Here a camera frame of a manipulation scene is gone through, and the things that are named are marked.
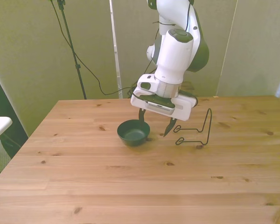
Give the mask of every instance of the dark green bowl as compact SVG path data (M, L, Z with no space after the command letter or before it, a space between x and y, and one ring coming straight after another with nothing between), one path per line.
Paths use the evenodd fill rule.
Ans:
M146 141L150 133L148 123L139 120L127 120L117 128L117 134L127 146L139 146Z

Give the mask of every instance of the black cable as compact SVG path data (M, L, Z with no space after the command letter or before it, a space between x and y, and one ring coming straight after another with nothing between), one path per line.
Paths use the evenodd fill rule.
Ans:
M187 29L188 29L188 26L189 26L189 19L190 19L190 8L191 8L191 4L189 3L189 8L188 8L188 20L187 20L187 26L186 26L186 29L185 29L185 31L187 31Z
M156 40L156 39L157 39L157 36L158 36L158 32L159 32L159 30L160 30L160 28L158 28L157 33L156 33L156 35L155 35L154 40Z
M55 15L56 15L56 17L57 17L58 24L59 24L59 28L60 28L60 30L61 30L62 36L64 37L65 41L67 42L67 44L68 44L68 45L70 46L70 48L71 48L71 45L70 45L69 41L67 40L67 38L65 37L65 35L64 35L64 33L63 33L62 26L61 26L61 23L60 23L60 20L59 20L59 16L58 16L57 11L56 11L56 8L55 8L55 6L54 6L53 0L50 0L50 1L51 1L51 3L52 3L52 6L53 6L53 9L54 9ZM120 92L120 91L122 91L122 90L124 90L124 89L129 89L129 88L130 88L130 87L126 87L126 88L122 88L122 89L120 89L120 90L117 90L116 92L113 92L113 93L104 93L104 91L102 90L102 87L101 87L101 82L100 82L100 80L98 79L98 77L84 64L84 62L79 58L79 56L76 54L75 51L74 51L74 53L75 53L77 59L79 60L79 62L80 62L80 63L95 77L95 79L98 81L99 89L100 89L100 91L101 91L105 96L112 95L112 94L117 93L117 92Z
M161 23L160 21L156 21L156 22L153 22L154 23L159 23L159 24L162 24L162 25L165 25L165 26L175 26L176 24L165 24L165 23Z

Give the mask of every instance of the wood knot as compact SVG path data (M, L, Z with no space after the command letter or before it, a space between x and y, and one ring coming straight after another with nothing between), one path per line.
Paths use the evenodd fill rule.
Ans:
M211 176L211 178L223 179L223 176Z
M230 126L228 124L223 123L223 122L219 122L219 125L221 125L224 128L230 128Z
M166 162L166 166L175 166L175 164L172 162Z
M257 112L258 112L259 114L266 115L266 113L263 112L263 111L261 111L261 110L257 110Z
M78 214L82 210L82 207L76 207L74 210L74 214Z

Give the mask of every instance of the electrical cable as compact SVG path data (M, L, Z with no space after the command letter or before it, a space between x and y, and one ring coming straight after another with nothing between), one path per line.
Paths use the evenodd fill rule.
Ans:
M60 20L59 20L59 16L58 16L58 13L57 13L56 8L55 8L55 6L54 6L53 0L50 0L50 1L51 1L51 4L52 4L52 7L53 7L53 9L54 9L56 18L57 18L57 20L58 20L58 24L59 24L59 28L60 28L61 34L62 34L62 36L64 37L64 39L65 39L65 41L67 42L67 44L69 45L69 47L72 48L71 45L70 45L70 43L69 43L69 41L67 40L67 38L66 38L65 35L64 35L63 29L62 29L62 26L61 26L61 22L60 22ZM155 40L157 39L159 30L160 30L160 29L157 30L157 33L156 33L156 35L155 35ZM100 82L100 80L98 79L98 77L87 67L86 64L84 64L84 62L79 58L79 56L76 54L75 51L74 51L74 54L76 55L76 57L77 57L77 59L79 60L79 62L80 62L80 63L95 77L95 79L96 79L97 82L98 82L98 86L99 86L100 91L101 91L102 94L104 94L105 96L115 94L115 93L120 92L120 91L125 90L125 89L130 89L130 90L131 90L132 87L135 85L135 84L133 84L132 87L125 87L125 88L122 88L122 89L117 90L117 91L112 92L112 93L104 93L104 91L102 90L102 87L101 87L101 82ZM146 71L147 71L147 69L148 69L148 67L150 66L150 64L151 64L152 61L153 61L153 60L151 60L151 61L149 62L148 66L146 67L145 72L144 72L143 74L146 73Z
M188 8L188 20L187 20L187 26L186 26L186 29L185 29L185 31L186 31L186 32L187 32L187 29L188 29L188 26L189 26L190 8L191 8L191 4L190 4L190 2L189 2L189 8Z
M52 6L53 6L55 15L56 15L56 17L57 17L58 24L59 24L59 28L60 28L60 30L61 30L62 36L64 37L65 41L67 42L67 44L68 44L69 47L71 48L71 45L70 45L69 41L67 40L67 38L66 38L65 35L64 35L63 29L62 29L62 26L61 26L61 23L60 23L60 20L59 20L59 16L58 16L57 11L56 11L56 8L55 8L55 6L54 6L53 0L50 0L50 1L51 1ZM98 81L99 89L100 89L100 91L102 92L102 94L104 94L105 96L112 95L112 94L117 93L117 92L120 92L120 91L122 91L122 90L124 90L124 89L129 89L129 88L130 88L130 87L126 87L126 88L122 88L122 89L117 90L117 91L112 92L112 93L104 93L104 91L102 90L102 87L101 87L101 82L100 82L100 80L98 79L98 77L84 64L84 62L79 58L79 56L76 54L75 51L74 51L74 53L75 53L77 59L79 60L79 62L80 62L80 63L95 77L95 79Z
M175 26L176 24L165 24L165 23L161 23L160 21L156 21L156 22L153 22L154 23L159 23L159 24L162 24L164 26Z

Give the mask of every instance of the metal wire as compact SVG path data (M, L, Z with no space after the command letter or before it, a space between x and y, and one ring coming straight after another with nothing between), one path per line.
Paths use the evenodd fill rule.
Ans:
M203 127L202 127L201 130L199 130L199 129L197 129L197 128L182 128L182 126L180 126L180 125L176 126L175 129L173 130L174 133L178 133L178 132L181 131L181 130L196 130L197 132L201 133L201 132L204 131L205 123L206 123L206 120L207 120L207 117L208 117L209 113L210 113L210 126L209 126L209 132L208 132L208 135L207 135L207 140L206 140L205 143L203 143L202 141L188 141L188 140L185 140L184 137L180 137L180 138L175 142L175 144L176 144L177 146L179 146L180 144L185 143L185 142L188 142L188 143L189 143L189 142L191 142L191 143L193 143L193 142L198 142L198 143L201 143L202 145L206 146L206 145L209 143L210 128L211 128L211 122L212 122L212 117L213 117L213 113L212 113L212 110L211 110L210 108L207 110L207 113L206 113L206 116L205 116L205 119L204 119L204 123L203 123Z

